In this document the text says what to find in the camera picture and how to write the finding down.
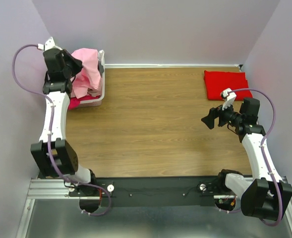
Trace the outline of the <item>light pink t shirt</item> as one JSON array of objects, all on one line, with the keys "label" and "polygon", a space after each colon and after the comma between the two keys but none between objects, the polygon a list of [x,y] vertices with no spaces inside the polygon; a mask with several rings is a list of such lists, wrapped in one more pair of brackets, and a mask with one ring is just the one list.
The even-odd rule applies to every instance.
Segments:
[{"label": "light pink t shirt", "polygon": [[72,83],[71,97],[81,98],[86,95],[100,96],[102,91],[102,77],[98,70],[98,51],[96,49],[81,48],[75,50],[73,57],[82,61],[83,68]]}]

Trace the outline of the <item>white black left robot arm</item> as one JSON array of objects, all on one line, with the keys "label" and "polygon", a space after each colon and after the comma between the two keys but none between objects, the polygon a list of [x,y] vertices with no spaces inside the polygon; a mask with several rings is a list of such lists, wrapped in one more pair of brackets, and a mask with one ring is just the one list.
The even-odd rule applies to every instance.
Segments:
[{"label": "white black left robot arm", "polygon": [[82,62],[57,47],[44,50],[43,56],[47,66],[43,86],[46,115],[39,141],[31,145],[31,154],[42,176],[61,178],[91,196],[98,190],[95,174],[80,166],[65,132],[71,80],[82,70]]}]

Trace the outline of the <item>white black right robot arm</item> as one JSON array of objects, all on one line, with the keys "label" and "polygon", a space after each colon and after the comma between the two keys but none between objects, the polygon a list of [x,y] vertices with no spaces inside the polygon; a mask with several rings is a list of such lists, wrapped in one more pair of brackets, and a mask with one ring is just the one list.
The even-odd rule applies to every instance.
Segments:
[{"label": "white black right robot arm", "polygon": [[239,112],[228,101],[211,108],[202,122],[209,129],[224,125],[235,128],[234,132],[243,145],[252,170],[253,181],[248,182],[237,171],[223,169],[217,179],[207,185],[209,190],[220,194],[233,192],[240,200],[240,208],[245,216],[269,221],[270,226],[277,225],[283,218],[292,197],[292,186],[283,182],[277,173],[267,148],[266,132],[257,124],[260,102],[254,98],[244,98]]}]

